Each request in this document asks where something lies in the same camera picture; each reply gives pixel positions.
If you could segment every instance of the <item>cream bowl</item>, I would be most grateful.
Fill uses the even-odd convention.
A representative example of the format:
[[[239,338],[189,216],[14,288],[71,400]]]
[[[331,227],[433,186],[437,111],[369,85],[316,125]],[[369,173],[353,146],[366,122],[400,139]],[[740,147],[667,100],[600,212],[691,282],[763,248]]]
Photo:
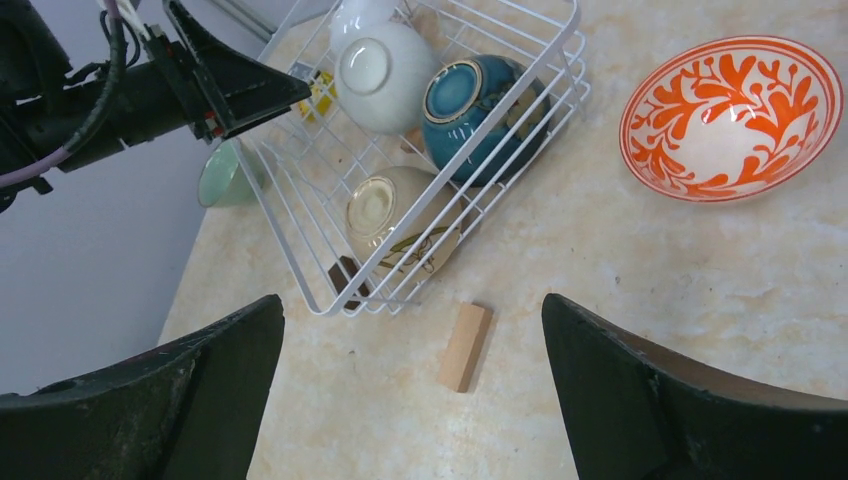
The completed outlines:
[[[414,167],[389,167],[376,172],[354,190],[347,205],[345,224],[348,242],[360,262],[367,261],[386,241],[435,178],[432,173]],[[392,245],[381,259],[377,267],[380,273],[388,274],[401,261],[427,227],[447,208],[452,198],[453,190],[446,185],[424,207],[401,236],[401,240]],[[392,277],[397,282],[391,283],[400,283],[417,264],[421,266],[412,274],[410,282],[413,283],[427,279],[440,269],[459,244],[461,225],[453,229],[450,226],[461,213],[460,203],[456,202],[400,266]],[[425,258],[443,236],[448,238]]]
[[[385,22],[362,29],[336,64],[339,104],[367,130],[406,133],[418,126],[424,92],[439,68],[433,49],[412,28]]]

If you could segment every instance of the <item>white wire rack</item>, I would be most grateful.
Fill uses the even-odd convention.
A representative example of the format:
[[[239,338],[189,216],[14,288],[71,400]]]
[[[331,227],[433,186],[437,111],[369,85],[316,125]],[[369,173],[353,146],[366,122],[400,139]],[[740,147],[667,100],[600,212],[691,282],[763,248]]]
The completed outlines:
[[[551,120],[539,152],[544,153],[545,145],[575,112],[582,111],[591,87],[586,78],[586,63],[581,58],[586,38],[577,30],[579,5],[577,0],[544,3],[548,10],[545,12],[533,11],[508,0],[478,0],[476,3],[465,0],[407,0],[398,9],[403,21],[431,43],[443,63],[479,53],[492,53],[511,57],[527,66],[526,73],[441,171],[433,166],[420,145],[405,137],[383,137],[363,130],[345,115],[337,103],[324,115],[316,113],[313,121],[304,120],[293,110],[242,135],[245,145],[259,152],[271,182],[261,188],[257,182],[258,172],[252,171],[244,159],[241,165],[312,312],[334,315],[342,311],[353,316],[363,310],[376,313],[388,309],[397,313],[405,305],[415,303],[416,293],[426,282],[413,284],[410,279],[448,236],[441,236],[415,264],[414,270],[407,275],[397,274],[412,252],[457,202],[460,202],[462,213],[449,228],[460,229],[462,242],[527,168],[525,166],[504,183],[490,182],[480,188],[470,187],[476,174],[464,185],[450,181],[464,159],[535,77],[545,83],[545,94],[552,103],[548,115],[528,135],[532,138]],[[273,51],[265,52],[262,60],[282,70],[297,61],[332,73],[334,59],[329,52],[327,27],[331,17],[332,13],[328,13],[290,30],[286,38],[297,38],[291,42],[296,45],[286,44],[284,39]],[[543,99],[544,95],[539,96],[527,109],[507,134],[507,139]],[[488,165],[507,139],[498,145],[477,172]],[[512,155],[494,178],[506,170],[521,150]],[[438,174],[381,247],[370,258],[356,258],[345,237],[344,212],[348,198],[365,178],[392,165],[413,165]],[[394,269],[388,272],[382,267],[378,269],[389,248],[405,238],[404,230],[445,185],[450,185],[456,192],[451,203],[396,262]],[[352,278],[347,276],[347,286],[337,292],[328,270],[342,255],[354,258],[359,270]],[[370,292],[367,296],[359,294],[363,284]],[[346,309],[345,305],[350,301],[359,302],[359,305]]]

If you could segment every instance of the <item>marble countertop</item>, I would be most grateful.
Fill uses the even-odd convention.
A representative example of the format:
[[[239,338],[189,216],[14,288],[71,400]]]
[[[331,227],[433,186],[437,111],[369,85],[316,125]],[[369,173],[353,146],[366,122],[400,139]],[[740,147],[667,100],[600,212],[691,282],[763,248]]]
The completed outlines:
[[[624,104],[653,68],[723,36],[801,41],[848,79],[848,5],[582,7],[593,85],[586,118],[422,289],[421,306],[394,317],[316,317],[258,207],[207,213],[161,341],[264,294],[283,298],[285,342],[250,478],[577,478],[542,335],[549,292],[717,368],[848,399],[845,119],[797,177],[728,206],[651,192],[624,166],[617,136]],[[459,303],[472,300],[496,313],[462,395],[436,375]]]

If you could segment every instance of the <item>ceramic bowl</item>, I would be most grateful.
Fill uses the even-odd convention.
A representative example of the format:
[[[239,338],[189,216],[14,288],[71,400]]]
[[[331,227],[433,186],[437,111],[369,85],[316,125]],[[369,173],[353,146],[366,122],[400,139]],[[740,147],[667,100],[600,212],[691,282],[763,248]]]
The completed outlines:
[[[496,55],[477,55],[451,63],[436,74],[425,93],[421,125],[424,143],[436,166],[444,168],[450,162],[524,71],[525,68],[515,60]],[[452,179],[460,183],[467,181],[544,90],[544,84],[534,79],[530,88],[518,97],[518,101],[463,162]],[[497,180],[505,181],[521,170],[545,140],[548,125],[532,138],[529,136],[550,109],[550,99],[545,98],[472,186],[483,186],[492,181],[509,157],[522,143],[527,142],[524,150]]]
[[[361,262],[369,259],[371,254],[383,244],[412,204],[435,178],[435,175],[414,167],[390,167],[376,172],[354,190],[347,205],[345,223],[348,241],[353,248],[353,253]],[[393,245],[389,253],[383,257],[378,267],[381,273],[387,274],[394,268],[424,230],[447,207],[452,198],[453,190],[448,186],[436,194],[412,226],[406,230],[402,240]],[[422,261],[424,255],[433,248],[436,242],[447,235],[448,238],[430,258],[424,261],[410,282],[420,282],[441,268],[459,243],[460,227],[457,226],[453,230],[449,230],[449,227],[461,213],[459,202],[456,202],[393,278],[403,279],[408,276],[412,268]]]
[[[716,40],[639,85],[621,117],[621,153],[639,181],[669,197],[749,197],[821,153],[842,96],[836,71],[809,47],[766,36]]]
[[[238,162],[238,151],[251,165],[260,187],[268,183],[267,170],[259,155],[244,148],[238,139],[225,140],[212,152],[197,185],[197,201],[204,208],[232,207],[257,201],[247,176]]]
[[[344,0],[330,20],[330,51],[338,57],[364,28],[389,21],[400,0]]]
[[[439,65],[427,41],[406,25],[362,29],[336,64],[339,104],[367,130],[406,133],[418,125],[424,90]]]

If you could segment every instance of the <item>blue bowl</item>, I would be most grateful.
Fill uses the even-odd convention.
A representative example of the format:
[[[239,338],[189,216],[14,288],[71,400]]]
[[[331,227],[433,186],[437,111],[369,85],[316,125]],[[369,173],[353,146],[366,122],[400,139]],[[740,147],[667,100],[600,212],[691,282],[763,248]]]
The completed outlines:
[[[436,74],[424,97],[421,132],[430,158],[437,167],[445,168],[524,71],[525,68],[512,59],[497,55],[476,55],[451,63]],[[530,88],[518,97],[507,114],[462,163],[452,180],[465,183],[544,90],[544,84],[538,78],[534,79]],[[526,142],[527,146],[497,181],[506,181],[521,170],[545,140],[550,121],[535,136],[530,139],[527,137],[550,109],[550,98],[545,98],[474,180],[472,186],[479,187],[491,182],[509,157]]]

